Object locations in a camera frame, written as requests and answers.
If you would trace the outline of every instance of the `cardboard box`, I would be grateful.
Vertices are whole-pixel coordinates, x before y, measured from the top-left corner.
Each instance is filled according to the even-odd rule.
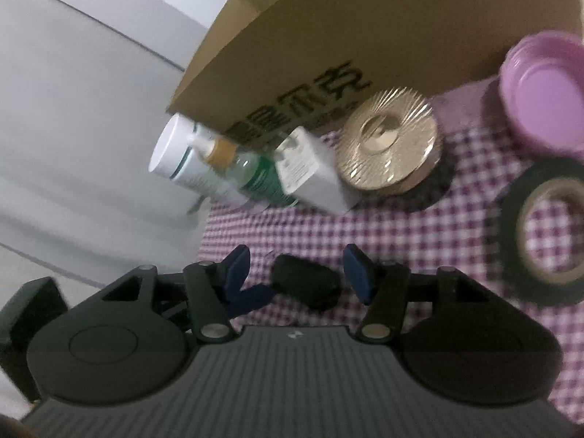
[[[252,147],[319,133],[378,90],[496,73],[526,34],[581,36],[579,0],[228,0],[170,103]]]

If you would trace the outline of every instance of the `roll of tape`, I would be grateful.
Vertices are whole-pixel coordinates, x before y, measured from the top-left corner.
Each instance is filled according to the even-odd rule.
[[[442,139],[427,99],[412,89],[379,92],[349,117],[337,169],[353,187],[403,194],[440,161]]]
[[[548,272],[527,251],[525,223],[536,203],[545,198],[563,199],[584,212],[584,165],[571,158],[545,158],[511,184],[499,218],[503,279],[514,286],[519,298],[542,306],[580,303],[584,261],[567,272]]]

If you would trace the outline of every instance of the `white logo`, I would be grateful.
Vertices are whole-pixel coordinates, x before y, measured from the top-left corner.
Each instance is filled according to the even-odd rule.
[[[302,334],[300,331],[296,330],[294,332],[288,333],[288,337],[290,339],[298,339],[298,338],[302,338],[302,336],[304,336],[304,334]]]

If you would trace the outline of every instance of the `white cylindrical container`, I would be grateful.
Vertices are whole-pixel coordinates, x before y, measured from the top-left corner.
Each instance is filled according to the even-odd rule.
[[[203,163],[188,143],[193,134],[215,139],[218,135],[182,114],[173,115],[160,135],[148,165],[148,171],[171,179],[176,184],[216,201],[253,212],[261,212],[268,203],[250,199],[235,185],[221,178]]]

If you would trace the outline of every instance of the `bottle label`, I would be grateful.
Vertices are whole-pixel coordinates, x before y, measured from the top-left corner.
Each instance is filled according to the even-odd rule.
[[[290,206],[297,202],[292,196],[284,194],[276,166],[265,156],[259,157],[256,172],[243,188],[250,193],[259,194],[274,205]]]

